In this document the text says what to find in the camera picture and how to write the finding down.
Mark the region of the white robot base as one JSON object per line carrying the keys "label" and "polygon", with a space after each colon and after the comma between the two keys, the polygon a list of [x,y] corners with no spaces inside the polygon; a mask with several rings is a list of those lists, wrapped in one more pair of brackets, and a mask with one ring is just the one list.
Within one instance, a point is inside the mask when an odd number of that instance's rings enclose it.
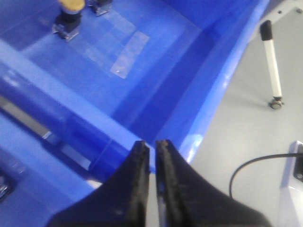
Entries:
{"label": "white robot base", "polygon": [[286,160],[280,184],[278,227],[301,227],[303,225],[303,158]]}

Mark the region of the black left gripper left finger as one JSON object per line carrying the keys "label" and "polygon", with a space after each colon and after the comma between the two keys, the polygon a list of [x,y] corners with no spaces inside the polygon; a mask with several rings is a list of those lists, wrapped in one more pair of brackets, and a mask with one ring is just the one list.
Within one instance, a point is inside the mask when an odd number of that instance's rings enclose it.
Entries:
{"label": "black left gripper left finger", "polygon": [[49,227],[143,227],[149,193],[150,150],[134,143],[121,166],[99,188],[53,215]]}

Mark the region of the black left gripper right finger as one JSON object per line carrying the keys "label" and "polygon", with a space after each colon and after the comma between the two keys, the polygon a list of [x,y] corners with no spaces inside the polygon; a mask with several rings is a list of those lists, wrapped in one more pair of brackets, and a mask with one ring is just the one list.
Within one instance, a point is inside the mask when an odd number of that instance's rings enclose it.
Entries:
{"label": "black left gripper right finger", "polygon": [[156,186],[161,227],[269,227],[266,217],[201,177],[170,140],[156,141]]}

